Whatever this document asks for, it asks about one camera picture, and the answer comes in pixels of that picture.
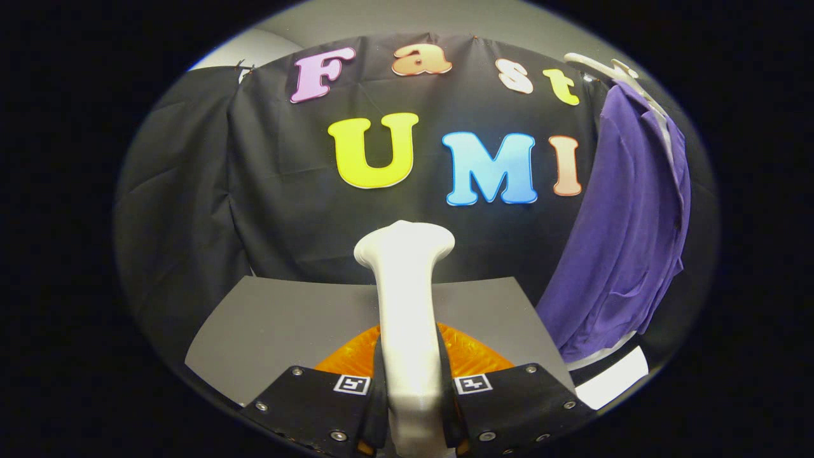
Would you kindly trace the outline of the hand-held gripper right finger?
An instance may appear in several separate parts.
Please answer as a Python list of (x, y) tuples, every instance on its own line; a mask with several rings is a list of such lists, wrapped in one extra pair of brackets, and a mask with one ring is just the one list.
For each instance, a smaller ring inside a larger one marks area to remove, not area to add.
[(445, 443), (457, 457), (537, 457), (590, 423), (594, 408), (538, 363), (515, 365), (437, 324)]

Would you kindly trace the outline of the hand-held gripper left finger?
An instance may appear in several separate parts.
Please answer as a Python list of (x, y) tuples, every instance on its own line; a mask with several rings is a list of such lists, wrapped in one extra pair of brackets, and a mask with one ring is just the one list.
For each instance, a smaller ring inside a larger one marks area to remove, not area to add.
[(374, 457), (389, 433), (379, 325), (352, 337), (316, 368), (286, 368), (240, 415), (307, 456)]

